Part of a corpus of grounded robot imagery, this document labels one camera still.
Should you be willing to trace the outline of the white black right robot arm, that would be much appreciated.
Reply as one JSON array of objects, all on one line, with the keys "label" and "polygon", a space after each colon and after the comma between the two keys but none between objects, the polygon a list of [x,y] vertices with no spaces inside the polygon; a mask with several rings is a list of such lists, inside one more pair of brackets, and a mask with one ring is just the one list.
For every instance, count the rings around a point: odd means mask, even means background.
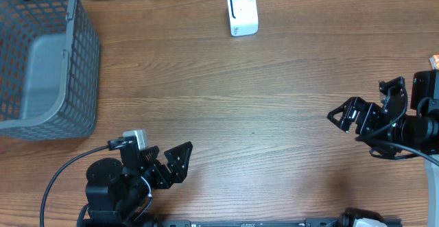
[{"label": "white black right robot arm", "polygon": [[428,183],[428,226],[438,225],[438,70],[414,74],[412,92],[403,77],[379,83],[380,104],[350,97],[327,115],[344,132],[356,124],[356,141],[374,158],[423,158]]}]

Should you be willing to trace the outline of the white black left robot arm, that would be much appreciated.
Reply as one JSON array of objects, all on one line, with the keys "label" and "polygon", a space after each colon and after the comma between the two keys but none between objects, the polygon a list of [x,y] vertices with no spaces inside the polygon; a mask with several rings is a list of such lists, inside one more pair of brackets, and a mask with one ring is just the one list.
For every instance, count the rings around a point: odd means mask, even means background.
[{"label": "white black left robot arm", "polygon": [[156,215],[148,215],[153,190],[169,189],[188,173],[193,149],[190,142],[164,152],[167,164],[157,159],[157,146],[141,149],[133,137],[108,142],[121,159],[103,158],[86,171],[88,204],[81,210],[78,226],[162,226]]}]

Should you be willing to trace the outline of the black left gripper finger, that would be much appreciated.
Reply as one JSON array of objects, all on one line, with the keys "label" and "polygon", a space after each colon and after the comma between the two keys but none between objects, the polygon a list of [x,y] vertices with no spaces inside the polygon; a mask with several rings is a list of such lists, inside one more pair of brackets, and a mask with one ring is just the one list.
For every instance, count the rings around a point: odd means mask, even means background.
[{"label": "black left gripper finger", "polygon": [[171,172],[170,180],[173,183],[182,183],[187,177],[189,159],[193,149],[192,142],[188,141],[164,152]]},{"label": "black left gripper finger", "polygon": [[154,164],[159,153],[159,148],[157,146],[149,147],[146,150],[140,151],[139,155],[139,167],[149,167]]}]

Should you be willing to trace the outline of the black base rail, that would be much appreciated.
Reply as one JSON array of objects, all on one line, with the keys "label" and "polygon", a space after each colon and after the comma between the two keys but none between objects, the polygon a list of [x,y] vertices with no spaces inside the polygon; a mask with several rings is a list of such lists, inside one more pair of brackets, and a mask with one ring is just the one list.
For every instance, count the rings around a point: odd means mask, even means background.
[{"label": "black base rail", "polygon": [[136,224],[107,224],[107,226],[134,226],[134,227],[336,227],[337,218],[309,218],[295,221],[230,221],[230,222],[191,222],[189,220],[148,221]]}]

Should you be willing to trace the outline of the small orange snack packet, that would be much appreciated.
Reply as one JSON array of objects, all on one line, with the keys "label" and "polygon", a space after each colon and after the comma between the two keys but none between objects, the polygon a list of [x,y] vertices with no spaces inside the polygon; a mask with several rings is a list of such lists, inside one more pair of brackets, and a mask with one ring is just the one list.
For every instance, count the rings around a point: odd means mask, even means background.
[{"label": "small orange snack packet", "polygon": [[430,57],[429,63],[430,63],[433,70],[438,70],[439,69],[439,55],[433,55],[432,57]]}]

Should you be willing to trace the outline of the white barcode scanner stand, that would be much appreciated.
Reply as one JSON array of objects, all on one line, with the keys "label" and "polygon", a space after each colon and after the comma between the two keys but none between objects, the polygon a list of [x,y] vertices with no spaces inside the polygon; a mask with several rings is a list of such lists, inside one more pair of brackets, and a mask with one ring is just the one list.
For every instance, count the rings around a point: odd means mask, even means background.
[{"label": "white barcode scanner stand", "polygon": [[248,36],[258,32],[257,0],[227,0],[231,36]]}]

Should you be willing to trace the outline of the grey plastic mesh basket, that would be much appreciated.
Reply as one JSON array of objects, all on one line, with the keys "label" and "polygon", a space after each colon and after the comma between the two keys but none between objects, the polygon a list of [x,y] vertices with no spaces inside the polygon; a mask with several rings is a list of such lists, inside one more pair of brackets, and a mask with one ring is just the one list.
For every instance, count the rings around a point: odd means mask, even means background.
[{"label": "grey plastic mesh basket", "polygon": [[101,43],[81,0],[1,0],[1,134],[93,133]]}]

